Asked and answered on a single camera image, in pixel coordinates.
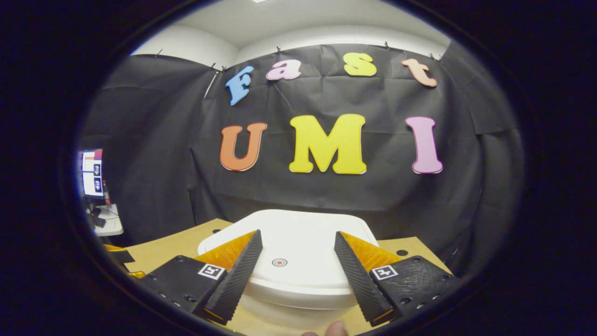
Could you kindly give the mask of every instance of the monitor screen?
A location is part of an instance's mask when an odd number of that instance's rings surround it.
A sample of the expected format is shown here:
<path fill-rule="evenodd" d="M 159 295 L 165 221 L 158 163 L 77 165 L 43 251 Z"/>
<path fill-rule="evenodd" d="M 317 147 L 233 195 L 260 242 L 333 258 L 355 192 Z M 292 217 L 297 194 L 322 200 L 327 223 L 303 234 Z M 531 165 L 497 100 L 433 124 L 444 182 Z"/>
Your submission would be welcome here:
<path fill-rule="evenodd" d="M 80 152 L 81 175 L 79 186 L 85 197 L 103 198 L 103 184 L 101 177 L 101 149 Z"/>

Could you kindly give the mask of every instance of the orange letter u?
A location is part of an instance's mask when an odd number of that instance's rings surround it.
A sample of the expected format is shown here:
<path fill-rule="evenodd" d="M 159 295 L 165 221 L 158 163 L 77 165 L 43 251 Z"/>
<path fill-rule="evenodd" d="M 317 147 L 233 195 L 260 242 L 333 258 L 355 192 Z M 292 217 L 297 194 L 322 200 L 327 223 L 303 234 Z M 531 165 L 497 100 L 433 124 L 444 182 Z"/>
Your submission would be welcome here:
<path fill-rule="evenodd" d="M 236 147 L 236 136 L 242 131 L 241 126 L 228 126 L 222 130 L 222 146 L 220 148 L 220 162 L 227 170 L 243 172 L 257 162 L 259 146 L 261 145 L 261 133 L 267 128 L 265 123 L 254 123 L 247 126 L 249 135 L 249 146 L 244 158 L 234 156 Z"/>

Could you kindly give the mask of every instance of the letter m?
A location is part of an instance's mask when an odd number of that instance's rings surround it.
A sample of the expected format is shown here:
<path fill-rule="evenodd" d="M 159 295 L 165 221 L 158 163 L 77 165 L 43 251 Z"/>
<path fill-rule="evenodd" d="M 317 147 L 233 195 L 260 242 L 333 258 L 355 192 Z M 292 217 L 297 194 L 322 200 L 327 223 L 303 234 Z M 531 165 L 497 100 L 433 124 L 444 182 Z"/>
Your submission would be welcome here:
<path fill-rule="evenodd" d="M 327 136 L 321 125 L 312 115 L 292 118 L 290 125 L 296 129 L 294 161 L 289 165 L 294 173 L 310 173 L 313 164 L 309 162 L 309 150 L 320 171 L 328 169 L 338 151 L 338 160 L 333 169 L 338 174 L 363 174 L 367 165 L 361 157 L 361 127 L 365 118 L 358 114 L 343 114 Z"/>

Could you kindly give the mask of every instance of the letter i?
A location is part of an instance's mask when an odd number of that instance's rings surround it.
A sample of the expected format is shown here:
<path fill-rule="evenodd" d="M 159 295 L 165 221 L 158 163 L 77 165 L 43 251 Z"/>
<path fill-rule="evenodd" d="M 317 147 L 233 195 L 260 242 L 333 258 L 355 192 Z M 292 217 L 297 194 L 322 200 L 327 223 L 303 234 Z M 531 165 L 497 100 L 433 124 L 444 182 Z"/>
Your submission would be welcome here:
<path fill-rule="evenodd" d="M 417 161 L 413 163 L 413 172 L 417 174 L 437 174 L 444 169 L 438 160 L 438 153 L 433 140 L 435 121 L 427 117 L 410 117 L 404 122 L 413 129 L 417 148 Z"/>

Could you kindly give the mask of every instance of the computer monitor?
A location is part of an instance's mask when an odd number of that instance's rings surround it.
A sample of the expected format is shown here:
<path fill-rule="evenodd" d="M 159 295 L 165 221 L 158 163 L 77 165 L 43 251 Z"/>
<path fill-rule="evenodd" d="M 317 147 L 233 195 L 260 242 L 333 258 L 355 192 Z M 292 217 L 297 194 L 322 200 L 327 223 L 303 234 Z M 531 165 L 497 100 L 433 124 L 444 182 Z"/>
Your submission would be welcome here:
<path fill-rule="evenodd" d="M 79 187 L 81 195 L 90 200 L 103 200 L 103 178 L 101 169 L 102 149 L 80 151 Z"/>

